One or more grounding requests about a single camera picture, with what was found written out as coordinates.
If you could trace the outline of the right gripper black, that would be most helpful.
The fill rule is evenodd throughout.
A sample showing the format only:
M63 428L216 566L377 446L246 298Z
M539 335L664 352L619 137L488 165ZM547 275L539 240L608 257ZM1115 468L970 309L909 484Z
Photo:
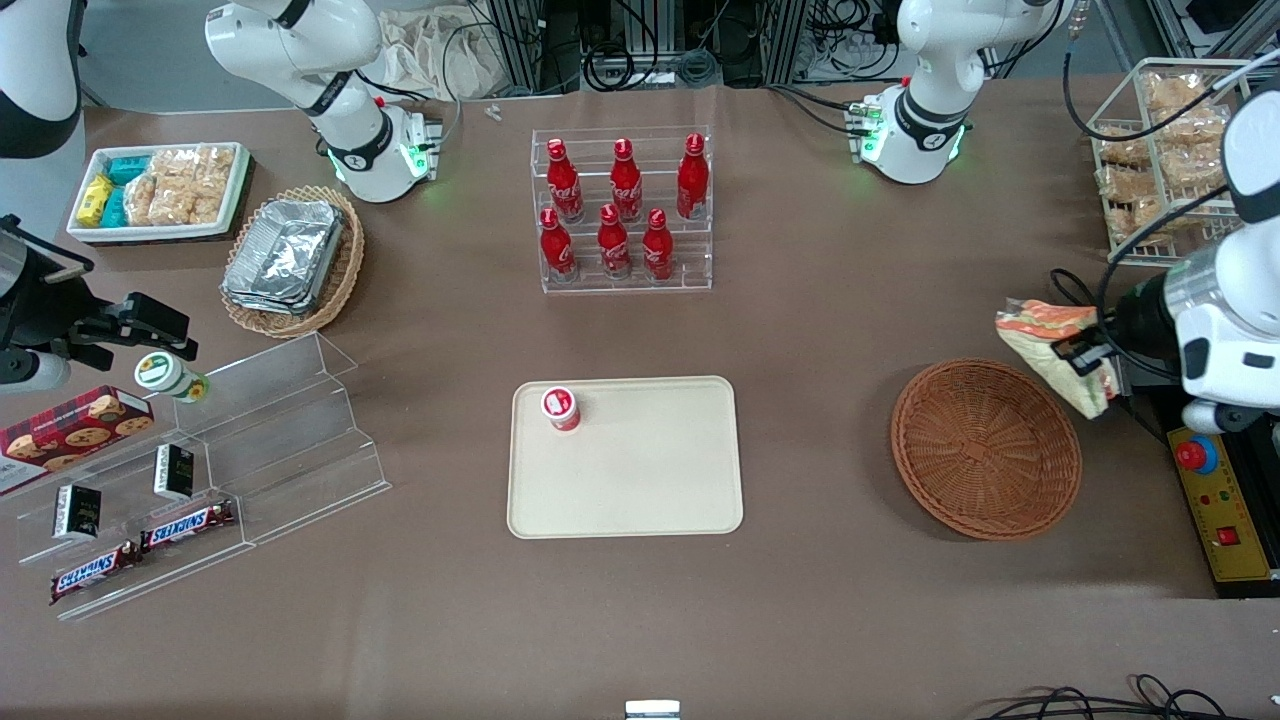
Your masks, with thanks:
M50 245L3 218L3 347L38 347L61 338L64 359L92 369L111 369L114 352L104 345L146 346L186 361L198 356L189 337L189 318L145 293L128 293L114 318L90 318L97 299L81 275L51 259Z

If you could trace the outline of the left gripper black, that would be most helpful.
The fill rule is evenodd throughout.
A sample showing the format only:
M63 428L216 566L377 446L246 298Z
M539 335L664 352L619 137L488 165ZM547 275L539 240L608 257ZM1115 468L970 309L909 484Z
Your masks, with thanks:
M1098 343L1087 336L1071 336L1052 342L1053 355L1065 361L1076 375L1094 379L1105 397L1126 393L1123 374L1115 368L1102 368L1111 355L1140 377L1153 382L1181 382L1180 345L1172 314L1166 304L1167 272L1160 272L1134 284L1116 299L1102 290L1102 336Z

